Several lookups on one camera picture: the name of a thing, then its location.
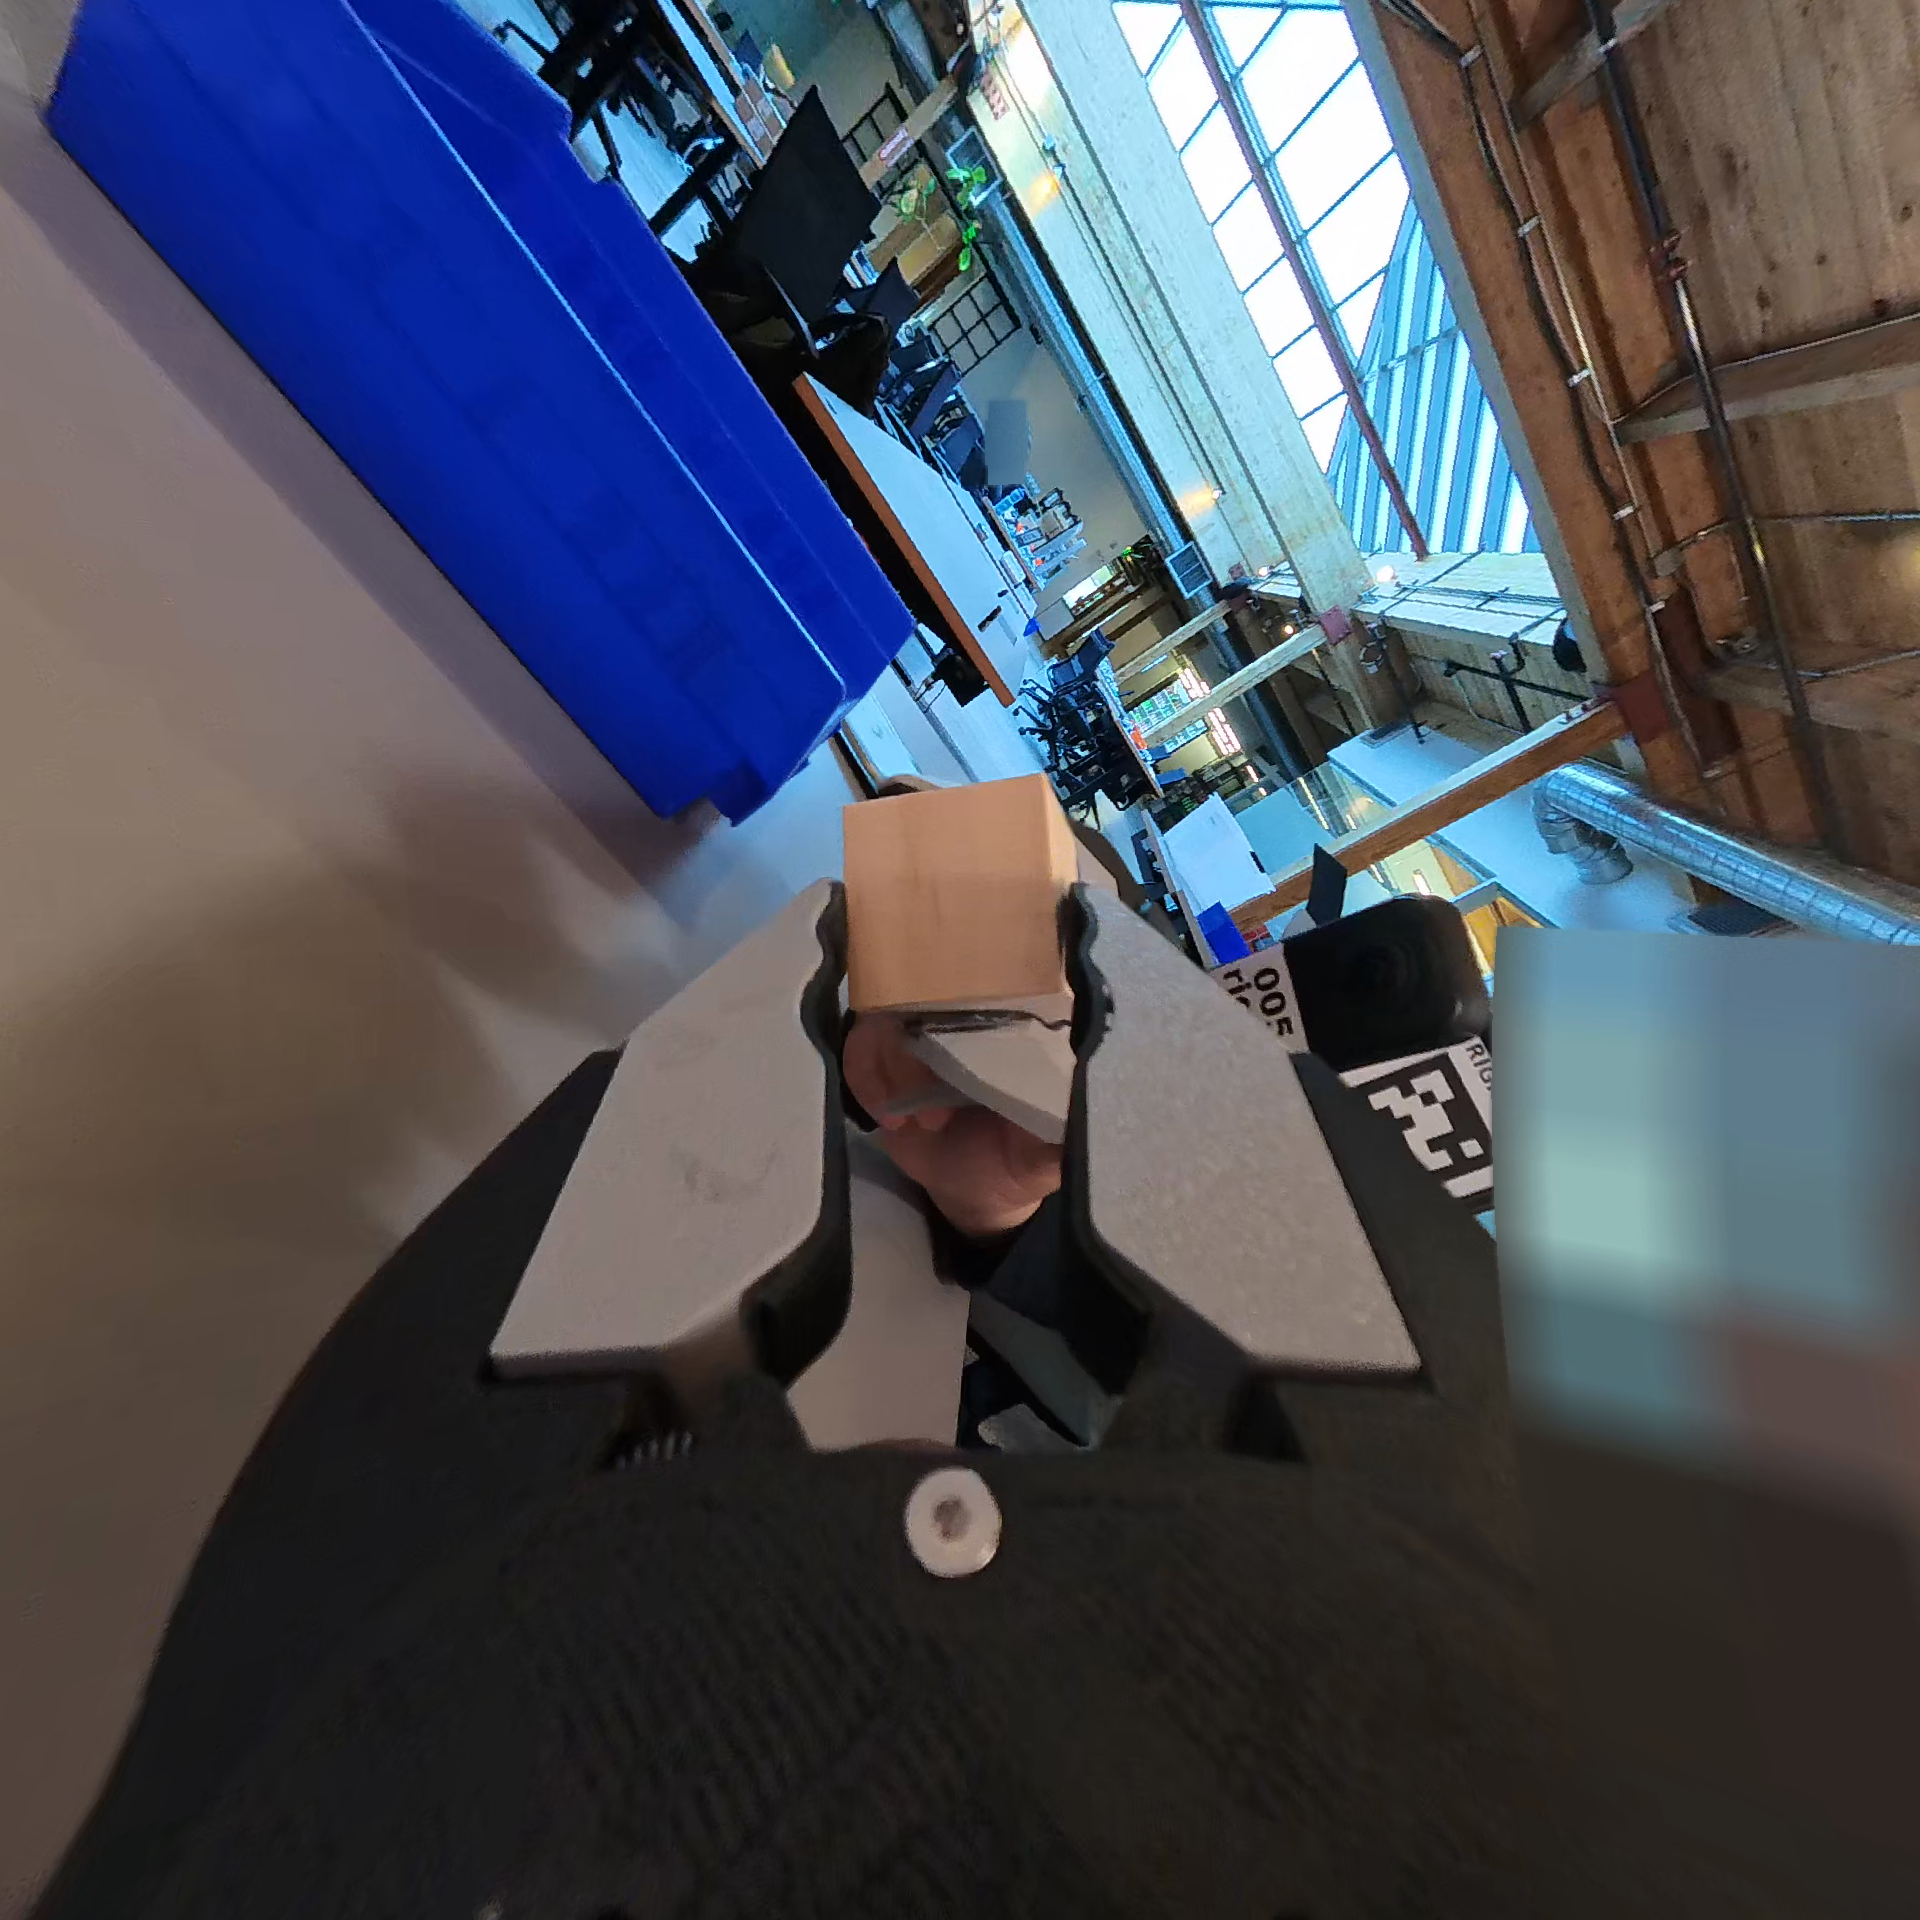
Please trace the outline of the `blue plastic bin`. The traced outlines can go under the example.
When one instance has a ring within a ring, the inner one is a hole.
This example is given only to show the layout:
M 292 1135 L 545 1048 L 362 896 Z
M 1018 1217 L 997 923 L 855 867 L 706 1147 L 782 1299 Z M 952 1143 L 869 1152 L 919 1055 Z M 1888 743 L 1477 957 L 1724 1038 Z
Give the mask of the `blue plastic bin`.
M 45 123 L 652 810 L 749 818 L 912 633 L 458 5 L 81 5 Z

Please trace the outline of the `green plant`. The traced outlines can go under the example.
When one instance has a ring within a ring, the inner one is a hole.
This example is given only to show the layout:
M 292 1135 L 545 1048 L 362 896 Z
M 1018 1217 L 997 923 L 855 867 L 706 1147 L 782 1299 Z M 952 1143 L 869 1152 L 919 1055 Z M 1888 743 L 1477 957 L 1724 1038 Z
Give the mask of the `green plant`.
M 896 223 L 894 261 L 902 275 L 930 298 L 975 264 L 980 209 L 997 179 L 984 165 L 912 160 L 885 186 L 881 203 Z

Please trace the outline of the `silver ventilation duct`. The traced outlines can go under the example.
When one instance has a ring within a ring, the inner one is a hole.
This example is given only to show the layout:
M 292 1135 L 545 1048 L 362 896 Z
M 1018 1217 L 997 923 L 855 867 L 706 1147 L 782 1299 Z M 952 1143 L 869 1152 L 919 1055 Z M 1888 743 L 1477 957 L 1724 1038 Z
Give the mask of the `silver ventilation duct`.
M 1530 783 L 1529 807 L 1546 849 L 1567 859 L 1586 883 L 1628 877 L 1633 855 L 1642 855 L 1764 921 L 1860 943 L 1918 946 L 1910 883 L 1710 823 L 1649 797 L 1605 765 L 1560 765 Z

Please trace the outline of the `long white desk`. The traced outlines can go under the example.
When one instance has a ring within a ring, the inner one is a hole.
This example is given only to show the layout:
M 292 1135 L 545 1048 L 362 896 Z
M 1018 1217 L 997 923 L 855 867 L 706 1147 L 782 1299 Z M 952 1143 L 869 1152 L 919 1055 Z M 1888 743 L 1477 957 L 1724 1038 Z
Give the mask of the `long white desk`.
M 784 417 L 916 621 L 968 662 L 998 705 L 1014 705 L 1028 603 L 970 496 L 810 375 L 790 384 Z

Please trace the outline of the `black office chair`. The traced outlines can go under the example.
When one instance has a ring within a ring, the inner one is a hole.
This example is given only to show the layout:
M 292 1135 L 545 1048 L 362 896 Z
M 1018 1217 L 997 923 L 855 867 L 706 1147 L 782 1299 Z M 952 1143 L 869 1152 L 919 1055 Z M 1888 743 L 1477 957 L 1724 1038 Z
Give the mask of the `black office chair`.
M 1164 799 L 1154 761 L 1119 701 L 1111 654 L 1111 637 L 1093 631 L 1018 695 L 1018 730 L 1044 752 L 1058 801 L 1084 823 L 1100 799 L 1116 808 Z

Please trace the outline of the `wooden cube with blue tape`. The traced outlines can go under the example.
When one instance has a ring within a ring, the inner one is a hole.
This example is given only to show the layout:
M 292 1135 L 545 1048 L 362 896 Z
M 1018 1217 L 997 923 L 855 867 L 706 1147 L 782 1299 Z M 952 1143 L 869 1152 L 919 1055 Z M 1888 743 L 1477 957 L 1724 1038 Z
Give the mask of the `wooden cube with blue tape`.
M 1077 855 L 1044 774 L 845 805 L 849 1010 L 1064 1022 L 1062 912 Z

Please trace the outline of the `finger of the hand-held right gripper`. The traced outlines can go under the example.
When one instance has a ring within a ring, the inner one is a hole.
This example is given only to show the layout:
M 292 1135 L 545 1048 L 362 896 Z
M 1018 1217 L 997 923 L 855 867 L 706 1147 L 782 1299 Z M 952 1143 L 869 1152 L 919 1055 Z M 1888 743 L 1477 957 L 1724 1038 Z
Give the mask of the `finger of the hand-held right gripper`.
M 1071 1022 L 1033 1013 L 902 1015 L 905 1050 L 924 1085 L 885 1101 L 885 1115 L 978 1106 L 1047 1144 L 1062 1144 L 1071 1106 Z
M 1090 890 L 1116 896 L 1140 923 L 1157 927 L 1154 902 L 1112 840 L 1078 819 L 1071 819 L 1071 840 L 1077 882 Z

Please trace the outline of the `person's right hand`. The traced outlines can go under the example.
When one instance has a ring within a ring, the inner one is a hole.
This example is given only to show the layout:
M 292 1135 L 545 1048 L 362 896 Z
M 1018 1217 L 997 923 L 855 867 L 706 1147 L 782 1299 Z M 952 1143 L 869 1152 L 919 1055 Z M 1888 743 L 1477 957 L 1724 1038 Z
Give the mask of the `person's right hand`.
M 852 1015 L 844 1087 L 879 1147 L 967 1237 L 1018 1230 L 1062 1183 L 1064 1149 L 964 1099 L 906 1043 L 894 1015 Z

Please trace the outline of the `skylight window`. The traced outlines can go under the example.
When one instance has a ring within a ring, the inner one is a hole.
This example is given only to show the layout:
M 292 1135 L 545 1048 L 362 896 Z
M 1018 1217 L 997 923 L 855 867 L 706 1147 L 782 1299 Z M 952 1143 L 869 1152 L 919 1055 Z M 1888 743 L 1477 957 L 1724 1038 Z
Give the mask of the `skylight window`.
M 1344 6 L 1111 10 L 1357 546 L 1541 553 Z

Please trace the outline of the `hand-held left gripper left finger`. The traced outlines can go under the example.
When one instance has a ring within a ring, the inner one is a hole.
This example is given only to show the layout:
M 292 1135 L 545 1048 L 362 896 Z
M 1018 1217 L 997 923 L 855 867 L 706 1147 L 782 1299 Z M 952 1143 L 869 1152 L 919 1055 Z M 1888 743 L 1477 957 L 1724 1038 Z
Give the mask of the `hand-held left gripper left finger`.
M 796 1383 L 847 1319 L 847 906 L 798 894 L 617 1055 L 492 1342 L 505 1378 Z

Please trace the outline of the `black monitor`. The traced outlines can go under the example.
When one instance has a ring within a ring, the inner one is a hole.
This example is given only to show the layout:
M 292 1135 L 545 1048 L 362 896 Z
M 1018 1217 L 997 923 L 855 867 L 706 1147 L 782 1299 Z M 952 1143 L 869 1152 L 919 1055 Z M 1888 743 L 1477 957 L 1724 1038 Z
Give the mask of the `black monitor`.
M 840 296 L 845 267 L 878 214 L 878 194 L 810 86 L 732 225 L 694 257 L 689 285 L 704 303 L 777 296 L 775 306 L 810 330 Z

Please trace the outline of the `black white coded sign board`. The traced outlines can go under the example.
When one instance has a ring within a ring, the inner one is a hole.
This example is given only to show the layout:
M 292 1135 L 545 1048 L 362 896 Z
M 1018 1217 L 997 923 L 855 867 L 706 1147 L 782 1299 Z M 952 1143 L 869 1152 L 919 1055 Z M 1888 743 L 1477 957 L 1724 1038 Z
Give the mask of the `black white coded sign board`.
M 1340 1073 L 1486 1233 L 1495 1233 L 1495 1057 L 1470 1038 Z

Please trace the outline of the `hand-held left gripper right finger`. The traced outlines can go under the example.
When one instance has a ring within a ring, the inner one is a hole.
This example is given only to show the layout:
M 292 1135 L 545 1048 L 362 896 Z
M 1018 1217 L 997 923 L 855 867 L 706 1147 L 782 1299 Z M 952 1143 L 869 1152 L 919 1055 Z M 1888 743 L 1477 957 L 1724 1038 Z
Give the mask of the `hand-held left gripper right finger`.
M 1111 1442 L 1232 1442 L 1276 1383 L 1421 1370 L 1295 1057 L 1086 883 L 1062 902 L 1073 1078 L 1062 1194 L 1135 1326 Z

